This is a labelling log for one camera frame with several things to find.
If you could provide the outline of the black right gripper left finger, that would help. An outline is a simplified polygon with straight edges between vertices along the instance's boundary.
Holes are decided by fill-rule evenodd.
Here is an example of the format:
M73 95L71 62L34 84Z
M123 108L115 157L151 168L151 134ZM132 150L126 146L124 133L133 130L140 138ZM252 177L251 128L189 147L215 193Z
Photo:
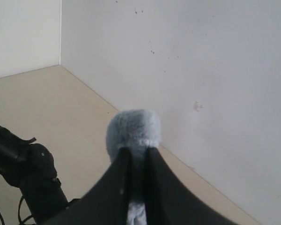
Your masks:
M125 225L131 153L122 148L102 178L80 201L52 219L53 225Z

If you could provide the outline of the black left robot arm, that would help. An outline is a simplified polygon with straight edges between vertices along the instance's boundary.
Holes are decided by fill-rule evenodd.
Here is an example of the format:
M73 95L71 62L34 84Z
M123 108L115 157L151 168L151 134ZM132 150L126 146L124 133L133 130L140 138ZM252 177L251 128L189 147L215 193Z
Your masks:
M57 177L53 155L35 142L24 140L0 125L0 175L19 188L37 224L58 215L78 201L68 201Z

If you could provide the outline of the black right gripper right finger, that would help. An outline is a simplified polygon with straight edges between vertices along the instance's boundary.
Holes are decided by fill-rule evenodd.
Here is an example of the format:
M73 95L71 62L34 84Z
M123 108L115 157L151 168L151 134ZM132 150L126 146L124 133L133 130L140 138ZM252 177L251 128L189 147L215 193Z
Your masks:
M144 172L149 225L235 224L194 195L170 169L158 148L147 148Z

